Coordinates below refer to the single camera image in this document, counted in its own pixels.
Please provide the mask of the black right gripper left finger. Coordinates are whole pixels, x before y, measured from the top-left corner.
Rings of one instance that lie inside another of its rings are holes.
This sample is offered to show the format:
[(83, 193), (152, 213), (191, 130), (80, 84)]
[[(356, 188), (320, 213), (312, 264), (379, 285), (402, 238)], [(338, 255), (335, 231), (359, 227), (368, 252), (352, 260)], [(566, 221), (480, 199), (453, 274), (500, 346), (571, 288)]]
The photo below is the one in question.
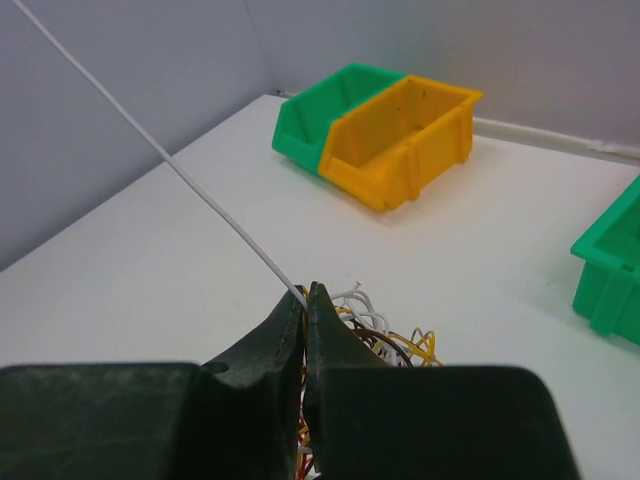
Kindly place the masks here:
[(291, 479), (303, 310), (284, 295), (210, 361), (1, 371), (5, 479)]

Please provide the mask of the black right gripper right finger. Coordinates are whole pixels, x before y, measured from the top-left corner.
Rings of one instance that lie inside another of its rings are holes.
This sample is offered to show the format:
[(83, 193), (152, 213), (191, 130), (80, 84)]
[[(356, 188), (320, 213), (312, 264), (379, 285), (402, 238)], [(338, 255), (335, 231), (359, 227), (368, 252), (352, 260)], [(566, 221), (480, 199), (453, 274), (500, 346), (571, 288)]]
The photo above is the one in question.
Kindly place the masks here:
[(313, 283), (304, 416), (324, 479), (576, 479), (554, 400), (516, 366), (393, 367)]

